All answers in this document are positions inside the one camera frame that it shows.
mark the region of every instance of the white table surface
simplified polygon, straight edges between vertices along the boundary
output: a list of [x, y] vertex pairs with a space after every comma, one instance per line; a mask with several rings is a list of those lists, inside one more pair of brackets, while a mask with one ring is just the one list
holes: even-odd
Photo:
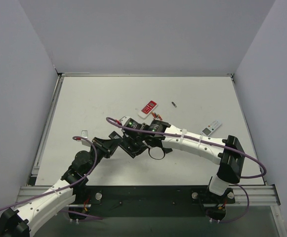
[[[159, 104], [155, 112], [164, 121], [199, 133], [215, 119], [222, 125], [211, 135], [238, 137], [244, 151], [254, 156], [234, 87], [230, 78], [196, 77], [65, 77], [41, 160], [36, 185], [52, 185], [68, 169], [80, 150], [88, 150], [72, 140], [88, 131], [88, 137], [108, 139], [121, 131], [105, 117], [131, 116], [150, 100]], [[88, 185], [207, 185], [218, 166], [196, 155], [173, 151], [163, 160], [154, 160], [145, 151], [134, 159], [118, 148], [110, 159], [103, 158]], [[243, 176], [260, 174], [259, 166], [245, 159]], [[263, 184], [262, 178], [242, 179], [241, 184]]]

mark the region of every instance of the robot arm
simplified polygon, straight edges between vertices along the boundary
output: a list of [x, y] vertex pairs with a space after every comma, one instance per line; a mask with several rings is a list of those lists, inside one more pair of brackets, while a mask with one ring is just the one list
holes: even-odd
[[226, 195], [228, 185], [240, 181], [244, 157], [200, 142], [210, 140], [243, 151], [239, 141], [233, 136], [226, 140], [202, 137], [159, 120], [146, 125], [139, 124], [130, 117], [123, 117], [119, 123], [123, 126], [123, 137], [116, 132], [110, 134], [108, 140], [95, 137], [91, 150], [78, 152], [69, 169], [45, 194], [15, 210], [9, 208], [3, 212], [0, 217], [0, 237], [32, 237], [62, 208], [74, 201], [83, 203], [87, 197], [85, 189], [88, 179], [81, 178], [90, 174], [102, 158], [110, 158], [118, 146], [133, 158], [146, 149], [160, 147], [164, 153], [178, 149], [210, 160], [219, 165], [219, 171], [209, 185], [209, 191], [214, 195]]
[[[218, 173], [213, 177], [209, 184], [210, 192], [222, 196], [229, 184], [237, 184], [240, 182], [245, 157], [230, 150], [200, 142], [214, 142], [243, 152], [243, 148], [236, 137], [231, 135], [228, 136], [228, 139], [205, 137], [159, 120], [153, 120], [150, 125], [146, 125], [139, 124], [130, 117], [123, 117], [120, 122], [124, 127], [142, 131], [142, 133], [140, 133], [132, 132], [127, 129], [123, 130], [123, 139], [128, 141], [128, 144], [133, 145], [136, 143], [141, 146], [141, 143], [143, 143], [146, 145], [141, 146], [142, 149], [137, 152], [137, 154], [142, 153], [146, 148], [152, 147], [160, 147], [164, 149], [164, 153], [168, 153], [172, 149], [178, 149], [204, 157], [214, 164], [219, 165]], [[159, 134], [147, 134], [145, 131]], [[176, 137], [168, 136], [166, 134], [176, 134]]]

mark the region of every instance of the gray wall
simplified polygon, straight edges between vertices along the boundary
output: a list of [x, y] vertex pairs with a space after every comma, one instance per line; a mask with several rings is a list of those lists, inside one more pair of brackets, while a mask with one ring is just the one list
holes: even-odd
[[0, 207], [33, 164], [57, 74], [17, 0], [0, 0]]
[[235, 74], [259, 159], [287, 225], [287, 0], [276, 0]]
[[59, 72], [234, 73], [274, 0], [20, 0]]

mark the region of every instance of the glass surface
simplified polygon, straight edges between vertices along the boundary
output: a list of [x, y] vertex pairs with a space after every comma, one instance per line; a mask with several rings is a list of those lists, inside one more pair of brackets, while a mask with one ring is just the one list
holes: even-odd
[[[245, 207], [227, 207], [227, 218]], [[105, 218], [100, 221], [70, 223], [59, 213], [36, 233], [35, 237], [278, 237], [269, 206], [253, 206], [246, 216], [230, 224], [210, 223], [207, 217]]]
[[211, 131], [208, 128], [205, 128], [203, 130], [203, 133], [206, 134], [206, 136], [208, 136], [211, 133]]

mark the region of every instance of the purple cable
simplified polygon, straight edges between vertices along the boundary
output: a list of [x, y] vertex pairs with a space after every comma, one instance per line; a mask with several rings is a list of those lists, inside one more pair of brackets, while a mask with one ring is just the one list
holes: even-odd
[[230, 223], [230, 222], [234, 222], [234, 221], [236, 221], [236, 220], [239, 220], [241, 217], [243, 217], [245, 214], [247, 214], [247, 212], [248, 212], [248, 208], [250, 207], [250, 201], [249, 201], [249, 199], [248, 199], [248, 194], [247, 194], [247, 192], [246, 192], [246, 190], [240, 185], [240, 184], [234, 184], [234, 185], [236, 185], [236, 186], [238, 186], [238, 187], [240, 187], [244, 192], [245, 192], [245, 194], [246, 194], [246, 199], [247, 199], [247, 205], [246, 205], [246, 210], [240, 215], [240, 216], [237, 216], [237, 217], [235, 217], [235, 218], [232, 218], [232, 219], [230, 219], [230, 220], [222, 220], [222, 221], [219, 221], [219, 223], [221, 223], [221, 224], [223, 224], [223, 223]]
[[[130, 127], [125, 127], [125, 126], [122, 126], [122, 125], [119, 125], [117, 122], [116, 122], [116, 119], [113, 119], [113, 118], [110, 118], [110, 117], [106, 117], [106, 121], [116, 127], [119, 127], [119, 128], [122, 128], [122, 129], [125, 129], [125, 130], [129, 130], [129, 131], [133, 131], [133, 132], [140, 132], [140, 133], [147, 133], [147, 134], [157, 134], [157, 135], [162, 135], [162, 136], [171, 136], [171, 137], [181, 137], [180, 134], [171, 134], [171, 133], [165, 133], [165, 132], [152, 132], [152, 131], [146, 131], [146, 130], [139, 130], [139, 129], [134, 129], [134, 128], [130, 128]], [[194, 141], [199, 141], [198, 138], [195, 138], [195, 137], [191, 137], [191, 136], [184, 136], [184, 138], [188, 138], [188, 139], [191, 139], [191, 140], [194, 140]], [[257, 163], [259, 166], [262, 167], [263, 169], [263, 173], [262, 174], [258, 174], [258, 175], [253, 175], [253, 176], [242, 176], [241, 178], [242, 179], [254, 179], [254, 178], [259, 178], [259, 177], [263, 177], [265, 174], [266, 174], [266, 167], [257, 159], [249, 156], [248, 154], [244, 153], [244, 152], [241, 152], [241, 151], [238, 151], [237, 149], [234, 149], [234, 148], [231, 148], [231, 147], [227, 147], [227, 146], [223, 146], [223, 145], [220, 145], [220, 144], [217, 144], [217, 143], [214, 143], [214, 142], [209, 142], [209, 141], [204, 141], [204, 140], [201, 140], [201, 143], [204, 143], [204, 144], [209, 144], [209, 145], [213, 145], [213, 146], [216, 146], [216, 147], [221, 147], [221, 148], [224, 148], [224, 149], [227, 149], [227, 150], [230, 150], [230, 151], [233, 151], [233, 152], [236, 152], [238, 154], [240, 154], [241, 156], [244, 156], [244, 157], [247, 157], [249, 158], [250, 160], [254, 161], [255, 163]]]
[[76, 215], [80, 215], [80, 216], [86, 216], [86, 217], [90, 217], [92, 218], [92, 220], [102, 220], [103, 218], [99, 217], [99, 216], [91, 216], [91, 215], [87, 215], [87, 214], [83, 214], [77, 211], [67, 211], [67, 210], [61, 210], [59, 212], [67, 212], [67, 213], [72, 213], [72, 214], [76, 214]]
[[[86, 142], [88, 142], [88, 143], [93, 147], [93, 149], [94, 149], [94, 152], [95, 152], [95, 161], [94, 161], [93, 167], [89, 170], [89, 172], [88, 172], [85, 176], [83, 176], [82, 178], [80, 178], [78, 181], [75, 181], [74, 183], [71, 183], [71, 184], [69, 184], [69, 185], [67, 185], [67, 186], [64, 186], [64, 187], [62, 187], [62, 188], [60, 188], [60, 189], [57, 189], [57, 191], [61, 191], [61, 190], [70, 188], [70, 187], [74, 186], [75, 184], [78, 184], [79, 182], [81, 182], [83, 179], [85, 179], [85, 178], [94, 170], [95, 164], [96, 164], [96, 162], [97, 162], [97, 151], [96, 151], [96, 147], [94, 146], [94, 144], [93, 144], [91, 141], [89, 141], [89, 140], [86, 139], [86, 138], [80, 137], [80, 136], [74, 136], [74, 137], [73, 137], [73, 140], [76, 140], [76, 141], [78, 141], [78, 140], [85, 140]], [[16, 202], [16, 203], [13, 203], [13, 204], [4, 206], [4, 207], [0, 208], [0, 211], [3, 211], [3, 210], [5, 210], [5, 209], [8, 209], [8, 208], [13, 207], [13, 206], [21, 205], [21, 204], [23, 204], [23, 203], [26, 203], [26, 202], [32, 201], [32, 200], [34, 200], [34, 199], [41, 198], [41, 197], [44, 197], [44, 196], [47, 196], [47, 195], [53, 194], [53, 193], [54, 193], [54, 191], [50, 191], [50, 192], [47, 192], [47, 193], [44, 193], [44, 194], [40, 194], [40, 195], [31, 197], [31, 198], [26, 199], [26, 200], [23, 200], [23, 201], [19, 201], [19, 202]]]

